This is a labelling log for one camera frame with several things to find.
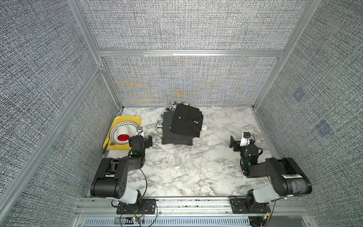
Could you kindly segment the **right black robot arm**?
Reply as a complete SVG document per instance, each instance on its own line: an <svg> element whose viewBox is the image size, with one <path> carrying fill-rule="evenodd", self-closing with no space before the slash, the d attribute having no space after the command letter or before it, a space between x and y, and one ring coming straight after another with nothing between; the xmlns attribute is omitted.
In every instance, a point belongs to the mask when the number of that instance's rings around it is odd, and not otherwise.
<svg viewBox="0 0 363 227"><path fill-rule="evenodd" d="M230 137L229 147L240 154L240 168L247 178L268 179L268 184L248 191L245 206L268 204L285 197L301 196L313 191L312 183L293 158L267 158L259 162L263 149L245 132L240 141Z"/></svg>

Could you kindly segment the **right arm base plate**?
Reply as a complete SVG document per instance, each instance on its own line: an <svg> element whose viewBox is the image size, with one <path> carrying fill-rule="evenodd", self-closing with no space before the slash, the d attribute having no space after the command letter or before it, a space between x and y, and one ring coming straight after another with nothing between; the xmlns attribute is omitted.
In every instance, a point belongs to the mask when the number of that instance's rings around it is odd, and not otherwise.
<svg viewBox="0 0 363 227"><path fill-rule="evenodd" d="M233 214L265 214L269 211L267 204L255 203L245 198L229 197Z"/></svg>

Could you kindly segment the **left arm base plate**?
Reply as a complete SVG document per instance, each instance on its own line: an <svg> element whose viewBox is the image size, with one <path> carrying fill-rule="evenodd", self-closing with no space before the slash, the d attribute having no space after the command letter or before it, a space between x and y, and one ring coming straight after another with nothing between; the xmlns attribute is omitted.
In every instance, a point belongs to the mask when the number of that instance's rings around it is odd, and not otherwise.
<svg viewBox="0 0 363 227"><path fill-rule="evenodd" d="M125 214L155 214L157 207L156 199L142 199L134 204L119 202L116 213Z"/></svg>

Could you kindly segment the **clear vacuum bag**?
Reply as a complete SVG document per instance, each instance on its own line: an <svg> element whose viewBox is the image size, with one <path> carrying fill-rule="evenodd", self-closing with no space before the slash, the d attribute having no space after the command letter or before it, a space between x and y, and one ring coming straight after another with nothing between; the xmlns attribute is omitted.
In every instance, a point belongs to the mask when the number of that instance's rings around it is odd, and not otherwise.
<svg viewBox="0 0 363 227"><path fill-rule="evenodd" d="M213 182L207 168L193 154L193 147L162 145L162 158L157 171L161 174L161 195L164 196L214 196Z"/></svg>

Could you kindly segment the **black shirt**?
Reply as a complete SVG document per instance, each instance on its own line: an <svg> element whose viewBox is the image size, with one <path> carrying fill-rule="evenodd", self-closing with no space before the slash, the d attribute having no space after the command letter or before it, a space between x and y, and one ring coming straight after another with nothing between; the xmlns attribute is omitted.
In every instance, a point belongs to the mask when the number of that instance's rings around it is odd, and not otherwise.
<svg viewBox="0 0 363 227"><path fill-rule="evenodd" d="M203 118L203 113L198 108L178 105L172 120L171 132L199 138Z"/></svg>

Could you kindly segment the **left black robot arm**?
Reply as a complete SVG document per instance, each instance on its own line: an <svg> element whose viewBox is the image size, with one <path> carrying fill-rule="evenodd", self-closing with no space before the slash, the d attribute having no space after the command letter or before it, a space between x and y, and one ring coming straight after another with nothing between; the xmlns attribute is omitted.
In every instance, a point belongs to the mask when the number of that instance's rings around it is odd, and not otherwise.
<svg viewBox="0 0 363 227"><path fill-rule="evenodd" d="M143 199L139 190L127 186L128 173L141 171L146 161L146 149L153 146L152 136L142 135L129 139L131 147L123 158L103 158L90 187L90 195L97 198L114 198L121 203L136 204Z"/></svg>

